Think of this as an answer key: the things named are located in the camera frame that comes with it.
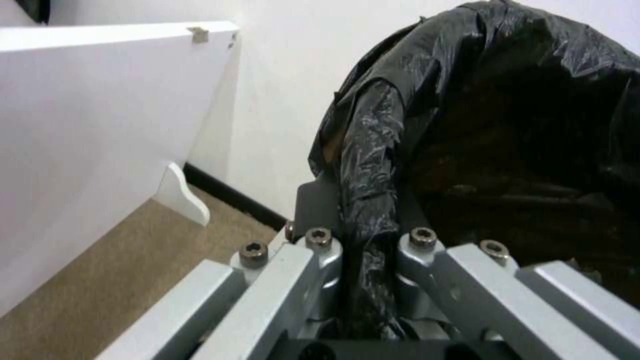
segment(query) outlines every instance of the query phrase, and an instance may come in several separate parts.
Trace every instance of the white furniture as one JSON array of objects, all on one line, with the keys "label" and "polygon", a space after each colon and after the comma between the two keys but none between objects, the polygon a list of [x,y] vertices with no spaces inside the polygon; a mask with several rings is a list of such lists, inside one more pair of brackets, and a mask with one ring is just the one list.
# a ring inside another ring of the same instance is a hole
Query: white furniture
[{"label": "white furniture", "polygon": [[156,193],[208,222],[180,167],[236,32],[0,28],[0,316]]}]

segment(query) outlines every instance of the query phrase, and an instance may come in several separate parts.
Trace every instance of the black garbage bag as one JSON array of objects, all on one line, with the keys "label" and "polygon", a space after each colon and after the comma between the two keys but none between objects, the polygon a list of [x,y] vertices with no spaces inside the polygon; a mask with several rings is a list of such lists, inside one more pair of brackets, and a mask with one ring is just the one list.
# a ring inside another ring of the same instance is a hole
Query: black garbage bag
[{"label": "black garbage bag", "polygon": [[421,19],[349,73],[309,162],[339,175],[342,337],[406,336],[392,292],[405,185],[447,246],[571,259],[640,304],[640,58],[587,25],[511,1]]}]

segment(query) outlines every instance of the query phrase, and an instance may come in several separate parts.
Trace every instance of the screw head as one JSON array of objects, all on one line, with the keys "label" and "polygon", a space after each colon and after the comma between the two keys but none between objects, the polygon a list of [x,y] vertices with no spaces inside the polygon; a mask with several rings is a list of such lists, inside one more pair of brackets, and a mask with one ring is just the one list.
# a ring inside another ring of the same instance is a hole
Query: screw head
[{"label": "screw head", "polygon": [[409,233],[409,244],[419,250],[431,250],[437,241],[436,233],[428,227],[414,227]]},{"label": "screw head", "polygon": [[325,227],[313,227],[305,234],[305,245],[311,250],[326,250],[331,247],[333,235]]},{"label": "screw head", "polygon": [[509,259],[509,249],[503,243],[491,239],[480,241],[480,250],[489,255],[500,265],[505,265]]},{"label": "screw head", "polygon": [[291,220],[284,224],[284,238],[293,241],[293,221]]},{"label": "screw head", "polygon": [[260,241],[250,241],[242,245],[239,255],[240,264],[252,269],[260,268],[269,260],[269,248]]}]

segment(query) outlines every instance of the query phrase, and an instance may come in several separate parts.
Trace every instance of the hinge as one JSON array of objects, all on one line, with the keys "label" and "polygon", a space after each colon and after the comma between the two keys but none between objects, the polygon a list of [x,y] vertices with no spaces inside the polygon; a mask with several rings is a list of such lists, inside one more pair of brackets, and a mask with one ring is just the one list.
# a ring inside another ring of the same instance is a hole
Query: hinge
[{"label": "hinge", "polygon": [[191,41],[194,44],[202,44],[203,42],[209,42],[209,30],[205,30],[200,27],[187,28],[187,30],[193,33],[193,38]]}]

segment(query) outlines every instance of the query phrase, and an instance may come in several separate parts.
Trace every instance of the black baseboard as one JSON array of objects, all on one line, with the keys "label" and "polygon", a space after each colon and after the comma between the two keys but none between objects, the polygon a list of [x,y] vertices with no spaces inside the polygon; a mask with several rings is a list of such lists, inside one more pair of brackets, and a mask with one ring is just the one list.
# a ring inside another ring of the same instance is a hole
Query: black baseboard
[{"label": "black baseboard", "polygon": [[234,208],[248,213],[259,222],[279,231],[287,219],[275,211],[265,207],[257,201],[247,197],[245,194],[233,189],[206,172],[186,163],[184,165],[184,177],[187,183],[203,190],[209,195],[226,202]]}]

